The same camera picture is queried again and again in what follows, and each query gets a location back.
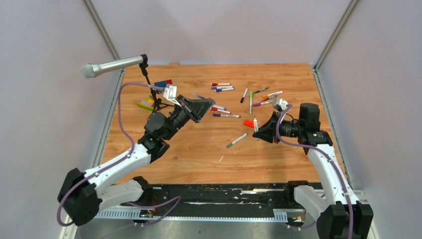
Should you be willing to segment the brown cap marker pen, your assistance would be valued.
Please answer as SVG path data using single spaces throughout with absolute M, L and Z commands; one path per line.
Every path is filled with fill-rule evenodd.
M 257 132 L 259 130 L 258 121 L 256 117 L 254 117 L 254 120 L 253 120 L 253 127 L 254 127 L 254 132 Z

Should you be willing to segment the green cap marker pen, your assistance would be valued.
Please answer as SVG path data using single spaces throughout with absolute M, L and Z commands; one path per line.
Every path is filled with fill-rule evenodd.
M 238 137 L 237 139 L 235 139 L 234 141 L 232 141 L 231 143 L 229 143 L 229 144 L 226 146 L 226 148 L 230 148 L 230 147 L 232 147 L 233 145 L 235 145 L 236 143 L 238 143 L 239 141 L 241 141 L 242 139 L 244 139 L 244 138 L 245 138 L 245 137 L 247 137 L 247 136 L 248 136 L 248 134 L 247 134 L 247 133 L 243 134 L 242 136 Z

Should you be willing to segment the light green cap marker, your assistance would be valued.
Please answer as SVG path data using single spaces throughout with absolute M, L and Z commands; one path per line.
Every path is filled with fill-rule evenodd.
M 253 115 L 253 92 L 249 93 L 249 114 Z

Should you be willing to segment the dark blue cap marker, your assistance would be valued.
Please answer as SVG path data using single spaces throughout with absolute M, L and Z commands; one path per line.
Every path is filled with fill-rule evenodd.
M 212 115 L 214 117 L 241 118 L 241 116 L 239 116 L 239 115 L 227 115 L 227 114 L 217 114 L 217 113 L 213 113 Z

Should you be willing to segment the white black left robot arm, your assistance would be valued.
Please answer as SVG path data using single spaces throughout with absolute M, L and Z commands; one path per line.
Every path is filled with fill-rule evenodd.
M 125 184 L 116 182 L 128 173 L 146 166 L 162 157 L 169 149 L 167 143 L 188 121 L 199 123 L 215 104 L 213 99 L 188 99 L 176 97 L 174 110 L 165 116 L 152 113 L 144 126 L 144 135 L 138 141 L 131 141 L 131 147 L 112 160 L 97 167 L 80 171 L 70 170 L 58 195 L 57 217 L 65 211 L 72 224 L 82 226 L 92 220 L 98 212 L 110 206 L 136 201 L 146 206 L 152 201 L 151 190 L 136 180 Z

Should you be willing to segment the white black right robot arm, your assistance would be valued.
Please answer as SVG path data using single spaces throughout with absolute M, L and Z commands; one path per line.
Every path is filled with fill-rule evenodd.
M 369 204 L 361 203 L 348 184 L 335 157 L 333 141 L 328 132 L 320 128 L 319 106 L 300 104 L 299 117 L 292 120 L 285 119 L 291 104 L 277 98 L 272 106 L 275 109 L 272 116 L 255 130 L 253 137 L 302 148 L 324 190 L 324 196 L 320 196 L 305 181 L 290 182 L 289 190 L 284 194 L 286 205 L 304 207 L 314 219 L 320 239 L 366 239 L 373 210 Z

